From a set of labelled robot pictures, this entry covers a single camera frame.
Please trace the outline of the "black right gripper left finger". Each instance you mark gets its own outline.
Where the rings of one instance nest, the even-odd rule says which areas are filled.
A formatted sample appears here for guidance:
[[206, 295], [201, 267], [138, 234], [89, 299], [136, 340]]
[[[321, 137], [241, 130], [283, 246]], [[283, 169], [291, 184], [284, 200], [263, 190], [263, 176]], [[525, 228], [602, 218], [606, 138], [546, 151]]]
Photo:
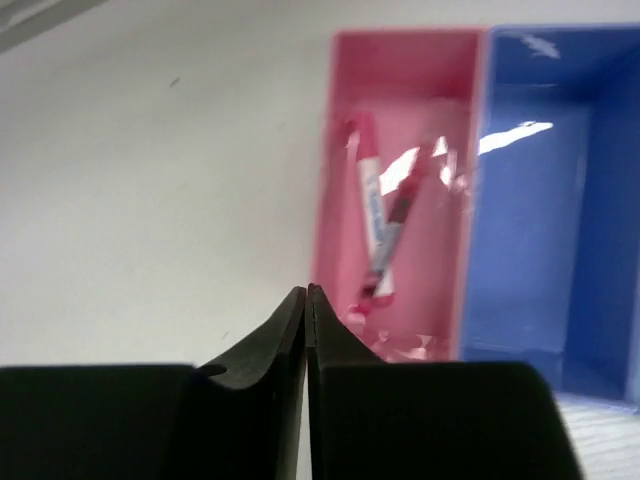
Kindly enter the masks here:
[[177, 479], [293, 479], [304, 380], [306, 290], [191, 374], [174, 433]]

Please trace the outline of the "pink white pen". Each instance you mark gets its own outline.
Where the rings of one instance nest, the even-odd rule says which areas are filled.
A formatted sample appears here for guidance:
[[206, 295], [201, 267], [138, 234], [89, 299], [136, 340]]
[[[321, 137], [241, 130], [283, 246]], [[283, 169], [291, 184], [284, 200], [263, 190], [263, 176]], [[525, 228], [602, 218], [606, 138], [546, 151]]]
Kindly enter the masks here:
[[380, 182], [380, 156], [377, 130], [372, 113], [355, 112], [347, 121], [347, 152], [355, 165], [359, 186], [367, 267], [370, 267], [376, 251], [384, 243], [386, 212]]

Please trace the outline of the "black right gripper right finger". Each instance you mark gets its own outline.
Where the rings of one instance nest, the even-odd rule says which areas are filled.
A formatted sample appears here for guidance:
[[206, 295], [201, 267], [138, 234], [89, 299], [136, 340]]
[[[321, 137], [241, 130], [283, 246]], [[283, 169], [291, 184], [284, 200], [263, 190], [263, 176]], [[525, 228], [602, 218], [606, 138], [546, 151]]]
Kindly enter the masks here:
[[347, 458], [355, 409], [351, 381], [380, 359], [338, 318], [323, 288], [311, 283], [305, 304], [305, 346], [314, 479], [342, 479], [338, 464]]

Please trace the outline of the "pink container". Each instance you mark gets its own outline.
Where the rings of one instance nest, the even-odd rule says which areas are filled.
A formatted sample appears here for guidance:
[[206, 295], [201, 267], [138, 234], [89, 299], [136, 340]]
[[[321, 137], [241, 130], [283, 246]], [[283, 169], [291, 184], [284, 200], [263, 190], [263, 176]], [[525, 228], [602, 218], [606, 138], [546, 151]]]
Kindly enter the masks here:
[[312, 279], [389, 362], [459, 354], [487, 43], [484, 28], [333, 40]]

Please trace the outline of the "dark blue container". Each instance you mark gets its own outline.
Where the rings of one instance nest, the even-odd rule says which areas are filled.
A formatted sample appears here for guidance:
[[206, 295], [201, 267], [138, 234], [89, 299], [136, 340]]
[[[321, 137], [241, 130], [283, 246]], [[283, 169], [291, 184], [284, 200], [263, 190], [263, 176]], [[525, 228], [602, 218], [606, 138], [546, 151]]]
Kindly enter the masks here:
[[639, 27], [489, 34], [460, 352], [639, 406]]

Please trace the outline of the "red pen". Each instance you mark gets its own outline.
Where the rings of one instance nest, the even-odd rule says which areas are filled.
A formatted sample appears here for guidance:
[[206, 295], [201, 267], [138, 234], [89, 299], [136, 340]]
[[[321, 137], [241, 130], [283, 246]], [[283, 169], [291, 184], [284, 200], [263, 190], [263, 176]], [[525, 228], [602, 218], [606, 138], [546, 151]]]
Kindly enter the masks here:
[[360, 288], [359, 298], [362, 301], [370, 301], [376, 297], [380, 285], [391, 269], [411, 208], [423, 180], [431, 170], [435, 146], [435, 142], [428, 142], [417, 147], [407, 174], [396, 185], [395, 200], [382, 225], [382, 241], [374, 249]]

